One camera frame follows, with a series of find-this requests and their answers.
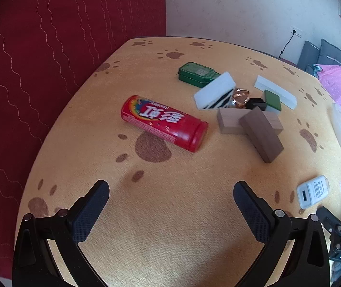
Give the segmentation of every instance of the fuzzy yellow fabric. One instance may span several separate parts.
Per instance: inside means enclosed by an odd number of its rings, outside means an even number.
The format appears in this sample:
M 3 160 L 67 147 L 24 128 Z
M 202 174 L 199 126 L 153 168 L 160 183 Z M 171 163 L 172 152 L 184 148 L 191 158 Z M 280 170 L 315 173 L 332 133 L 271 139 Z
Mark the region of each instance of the fuzzy yellow fabric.
M 177 77 L 189 61 L 229 71 L 252 97 L 262 96 L 253 86 L 258 75 L 296 96 L 295 110 L 282 104 L 285 149 L 273 163 L 263 162 L 246 135 L 220 134 L 217 110 L 197 110 L 199 88 Z M 121 106 L 134 94 L 207 121 L 199 151 L 124 122 Z M 130 40 L 90 76 L 49 132 L 24 190 L 17 230 L 25 213 L 70 208 L 103 179 L 110 199 L 80 247 L 110 287 L 233 287 L 262 248 L 233 201 L 237 181 L 245 180 L 272 208 L 306 218 L 319 204 L 301 210 L 296 187 L 323 174 L 331 187 L 321 205 L 341 220 L 341 148 L 331 105 L 316 78 L 251 49 L 191 38 Z M 53 253 L 74 284 L 55 247 Z

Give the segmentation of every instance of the red candy container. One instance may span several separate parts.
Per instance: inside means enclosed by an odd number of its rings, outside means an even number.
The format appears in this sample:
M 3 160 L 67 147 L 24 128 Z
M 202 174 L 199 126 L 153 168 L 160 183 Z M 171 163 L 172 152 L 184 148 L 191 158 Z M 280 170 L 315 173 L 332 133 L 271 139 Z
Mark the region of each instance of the red candy container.
M 197 151 L 208 127 L 205 121 L 137 95 L 124 103 L 121 118 L 191 152 Z

